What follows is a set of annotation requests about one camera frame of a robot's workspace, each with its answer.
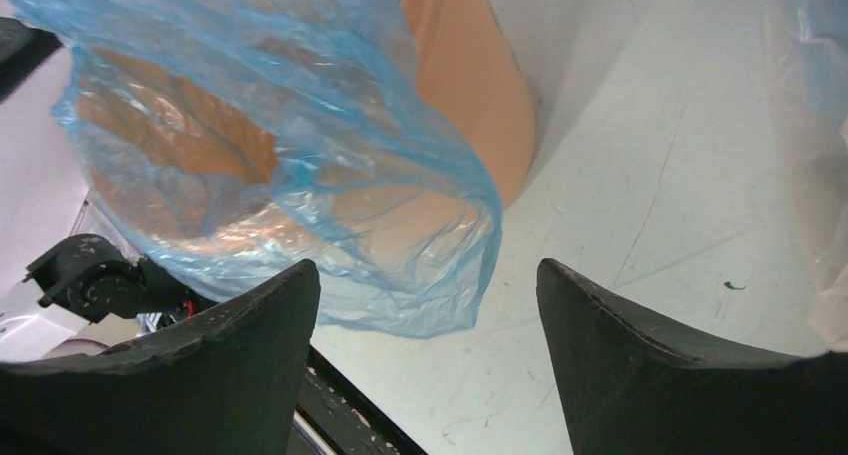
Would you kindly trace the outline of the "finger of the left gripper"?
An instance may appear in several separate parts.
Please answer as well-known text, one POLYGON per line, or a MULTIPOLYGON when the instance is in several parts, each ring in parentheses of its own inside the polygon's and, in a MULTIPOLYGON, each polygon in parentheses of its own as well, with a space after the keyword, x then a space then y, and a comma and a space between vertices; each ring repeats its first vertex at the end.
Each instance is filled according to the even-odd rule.
POLYGON ((1 102, 63 45, 51 32, 1 18, 1 102))

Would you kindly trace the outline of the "blue plastic trash bag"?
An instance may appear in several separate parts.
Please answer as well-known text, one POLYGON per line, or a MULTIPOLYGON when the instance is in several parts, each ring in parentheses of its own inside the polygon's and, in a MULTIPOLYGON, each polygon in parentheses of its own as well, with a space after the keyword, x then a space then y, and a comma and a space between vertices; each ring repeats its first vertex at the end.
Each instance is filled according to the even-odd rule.
POLYGON ((400 0, 9 1, 71 50, 94 205, 177 280, 224 302, 310 259, 322 324, 475 325, 501 200, 417 94, 400 0))

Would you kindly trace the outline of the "orange plastic trash bin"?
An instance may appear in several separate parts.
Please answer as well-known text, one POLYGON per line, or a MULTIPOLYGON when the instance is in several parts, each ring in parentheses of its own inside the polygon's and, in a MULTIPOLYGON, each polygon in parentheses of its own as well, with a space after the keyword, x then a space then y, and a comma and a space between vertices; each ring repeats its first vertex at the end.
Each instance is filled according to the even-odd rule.
POLYGON ((313 144, 264 130, 231 101, 144 60, 98 49, 77 58, 67 130, 93 188, 164 263, 222 259, 337 270, 446 270, 496 252, 492 204, 474 202, 477 157, 504 203, 519 194, 535 142, 531 98, 488 0, 209 0, 341 27, 356 8, 384 27, 382 48, 414 75, 450 141, 455 187, 425 189, 418 164, 364 141, 313 144))

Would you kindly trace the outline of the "translucent white plastic bag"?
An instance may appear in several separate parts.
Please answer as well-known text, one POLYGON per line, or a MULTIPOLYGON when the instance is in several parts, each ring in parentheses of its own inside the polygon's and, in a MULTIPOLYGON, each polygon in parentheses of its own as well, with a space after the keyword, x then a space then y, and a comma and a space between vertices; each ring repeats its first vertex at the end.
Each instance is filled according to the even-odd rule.
POLYGON ((770 114, 814 297, 809 323, 847 350, 847 0, 762 0, 770 114))

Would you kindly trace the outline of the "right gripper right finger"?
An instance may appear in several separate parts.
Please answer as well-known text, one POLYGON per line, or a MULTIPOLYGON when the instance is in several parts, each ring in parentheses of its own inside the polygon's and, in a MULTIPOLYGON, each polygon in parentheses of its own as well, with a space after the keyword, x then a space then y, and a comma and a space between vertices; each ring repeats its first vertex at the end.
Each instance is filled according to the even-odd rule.
POLYGON ((551 258, 536 295, 574 453, 846 452, 845 354, 727 340, 551 258))

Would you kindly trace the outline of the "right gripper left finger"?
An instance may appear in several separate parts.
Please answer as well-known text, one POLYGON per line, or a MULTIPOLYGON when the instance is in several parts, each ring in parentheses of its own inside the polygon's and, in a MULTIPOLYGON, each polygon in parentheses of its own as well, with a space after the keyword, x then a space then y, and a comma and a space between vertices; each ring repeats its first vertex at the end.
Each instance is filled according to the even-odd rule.
POLYGON ((303 260, 98 355, 1 367, 5 454, 283 454, 320 297, 303 260))

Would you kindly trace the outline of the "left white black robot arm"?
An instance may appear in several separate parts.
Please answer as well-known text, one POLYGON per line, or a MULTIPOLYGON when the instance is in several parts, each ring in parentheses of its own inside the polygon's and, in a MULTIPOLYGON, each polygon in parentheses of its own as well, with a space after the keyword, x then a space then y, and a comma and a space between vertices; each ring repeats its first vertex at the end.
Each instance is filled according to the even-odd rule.
POLYGON ((147 258, 131 262, 101 235, 72 235, 26 267, 1 295, 1 359, 30 362, 97 354, 104 343, 81 334, 109 316, 161 314, 169 324, 195 315, 199 296, 147 258))

